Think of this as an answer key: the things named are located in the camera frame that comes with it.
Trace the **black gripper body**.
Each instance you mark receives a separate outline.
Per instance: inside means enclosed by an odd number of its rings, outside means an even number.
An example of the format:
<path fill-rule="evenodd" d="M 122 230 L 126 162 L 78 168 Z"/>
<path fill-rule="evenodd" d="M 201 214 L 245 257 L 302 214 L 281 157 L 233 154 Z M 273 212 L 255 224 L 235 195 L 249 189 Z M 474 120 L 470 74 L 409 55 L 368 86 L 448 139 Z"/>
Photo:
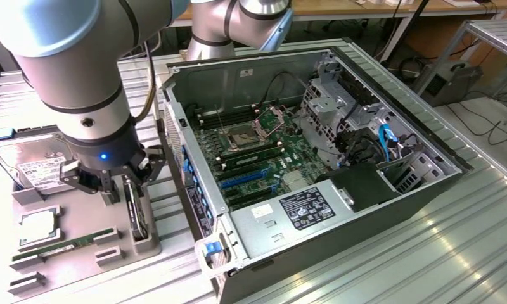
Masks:
<path fill-rule="evenodd" d="M 139 165 L 147 153 L 142 147 L 135 119 L 130 118 L 119 130 L 101 139 L 81 140 L 65 136 L 75 159 L 93 170 L 111 170 L 125 165 Z"/>

